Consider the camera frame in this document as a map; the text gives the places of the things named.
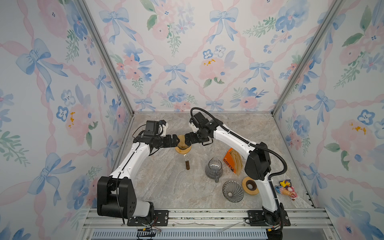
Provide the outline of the clear glass server wooden handle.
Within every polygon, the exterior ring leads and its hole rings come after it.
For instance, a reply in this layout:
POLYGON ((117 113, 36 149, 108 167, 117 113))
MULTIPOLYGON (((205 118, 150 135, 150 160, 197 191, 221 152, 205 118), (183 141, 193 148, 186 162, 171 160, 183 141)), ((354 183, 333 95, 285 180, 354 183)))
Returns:
POLYGON ((188 154, 183 154, 183 160, 185 161, 186 170, 190 170, 190 158, 188 154))

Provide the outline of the grey glass dripper cone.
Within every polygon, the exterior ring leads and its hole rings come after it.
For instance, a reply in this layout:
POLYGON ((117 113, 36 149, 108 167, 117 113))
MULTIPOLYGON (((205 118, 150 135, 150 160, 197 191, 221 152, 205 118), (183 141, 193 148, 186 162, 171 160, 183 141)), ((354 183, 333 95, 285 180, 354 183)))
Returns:
POLYGON ((244 198, 243 187, 235 181, 226 181, 222 187, 225 199, 231 203, 239 203, 244 198))

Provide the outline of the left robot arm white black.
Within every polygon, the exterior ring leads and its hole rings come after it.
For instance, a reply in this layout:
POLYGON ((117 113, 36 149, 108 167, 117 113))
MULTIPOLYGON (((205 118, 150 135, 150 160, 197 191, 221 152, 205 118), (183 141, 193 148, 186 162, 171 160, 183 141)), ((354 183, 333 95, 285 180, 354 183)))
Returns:
POLYGON ((139 201, 134 179, 144 160, 163 148, 174 148, 180 140, 168 135, 164 120, 147 121, 145 129, 133 138, 132 148, 121 164, 108 177, 101 177, 97 185, 97 212, 99 216, 140 220, 151 224, 155 219, 154 204, 139 201))

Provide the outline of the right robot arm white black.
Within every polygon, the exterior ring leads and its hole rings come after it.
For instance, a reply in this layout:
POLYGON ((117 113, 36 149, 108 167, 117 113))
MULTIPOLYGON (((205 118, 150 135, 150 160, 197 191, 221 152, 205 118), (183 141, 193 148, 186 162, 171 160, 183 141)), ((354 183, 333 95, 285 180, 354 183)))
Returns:
POLYGON ((245 173, 255 181, 262 197, 265 222, 269 226, 284 226, 284 210, 280 204, 272 177, 286 173, 286 161, 263 142, 252 142, 227 127, 208 111, 194 107, 190 110, 191 133, 185 134, 185 144, 208 145, 218 140, 236 150, 246 160, 245 173))

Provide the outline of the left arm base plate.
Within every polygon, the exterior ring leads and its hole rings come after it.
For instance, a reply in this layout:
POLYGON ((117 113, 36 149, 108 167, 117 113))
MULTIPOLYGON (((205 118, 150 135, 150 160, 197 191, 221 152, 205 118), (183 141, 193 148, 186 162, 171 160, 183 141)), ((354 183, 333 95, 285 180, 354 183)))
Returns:
POLYGON ((169 221, 168 210, 150 211, 146 217, 133 217, 127 220, 129 227, 166 227, 169 221))

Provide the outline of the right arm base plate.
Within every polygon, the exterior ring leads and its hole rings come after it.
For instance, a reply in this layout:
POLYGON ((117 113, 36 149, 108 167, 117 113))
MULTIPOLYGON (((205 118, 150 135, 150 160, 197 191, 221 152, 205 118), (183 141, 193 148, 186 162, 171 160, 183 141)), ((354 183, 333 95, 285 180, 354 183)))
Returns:
POLYGON ((264 210, 248 210, 248 217, 246 222, 252 227, 270 227, 279 226, 283 222, 285 226, 291 226, 290 218, 285 210, 283 210, 283 218, 281 218, 280 211, 274 213, 264 210))

